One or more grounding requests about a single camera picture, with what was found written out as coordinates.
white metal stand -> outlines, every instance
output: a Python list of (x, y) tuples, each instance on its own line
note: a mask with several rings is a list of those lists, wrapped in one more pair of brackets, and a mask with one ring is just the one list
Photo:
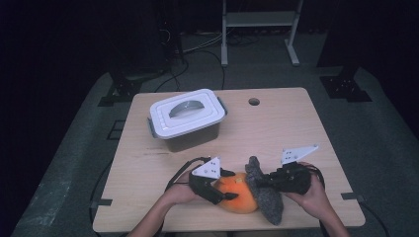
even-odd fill
[(287, 51), (290, 55), (293, 66), (299, 66), (298, 58), (293, 49), (293, 40), (303, 0), (298, 0), (295, 11), (285, 12), (238, 12), (227, 13), (226, 1), (222, 0), (222, 43), (221, 43), (221, 65), (228, 64), (227, 57), (227, 28), (230, 27), (276, 27), (291, 26), (290, 38), (285, 40)]

table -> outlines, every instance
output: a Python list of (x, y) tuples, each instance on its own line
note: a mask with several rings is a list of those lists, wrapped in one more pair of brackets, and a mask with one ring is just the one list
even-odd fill
[[(130, 231), (163, 194), (167, 182), (189, 160), (219, 156), (221, 167), (244, 172), (250, 156), (257, 156), (266, 174), (281, 167), (283, 148), (318, 144), (303, 161), (323, 173), (326, 193), (346, 226), (361, 226), (365, 217), (351, 193), (318, 114), (303, 88), (214, 91), (228, 109), (219, 136), (181, 152), (172, 153), (164, 141), (153, 138), (147, 125), (150, 106), (179, 93), (138, 94), (133, 98), (102, 199), (93, 223), (97, 232)], [(258, 100), (258, 106), (249, 101)], [(283, 221), (270, 224), (257, 210), (235, 214), (200, 200), (174, 206), (166, 216), (163, 231), (261, 230), (318, 227), (318, 220), (284, 197)]]

white lid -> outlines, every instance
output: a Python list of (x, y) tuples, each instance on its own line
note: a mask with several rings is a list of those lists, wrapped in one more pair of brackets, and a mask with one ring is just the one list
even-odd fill
[(201, 89), (154, 103), (150, 108), (155, 134), (169, 139), (216, 124), (225, 110), (209, 89)]

plastic storage container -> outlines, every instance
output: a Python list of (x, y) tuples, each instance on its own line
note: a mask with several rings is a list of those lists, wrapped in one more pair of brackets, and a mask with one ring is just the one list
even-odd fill
[(150, 115), (152, 135), (177, 152), (216, 139), (227, 110), (213, 91), (202, 89), (156, 102)]

stuffed animal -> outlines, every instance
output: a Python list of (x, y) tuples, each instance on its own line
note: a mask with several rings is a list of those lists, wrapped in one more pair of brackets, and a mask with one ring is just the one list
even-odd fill
[(235, 173), (234, 176), (221, 177), (213, 186), (222, 193), (238, 194), (238, 197), (232, 200), (224, 199), (218, 205), (222, 208), (240, 214), (246, 214), (255, 211), (258, 204), (250, 192), (246, 183), (246, 173)]
[(282, 221), (284, 204), (282, 195), (272, 187), (260, 187), (258, 182), (264, 179), (257, 157), (249, 158), (245, 165), (246, 173), (221, 177), (214, 187), (222, 193), (238, 194), (238, 197), (222, 200), (219, 205), (235, 213), (250, 213), (259, 208), (265, 218), (274, 225)]

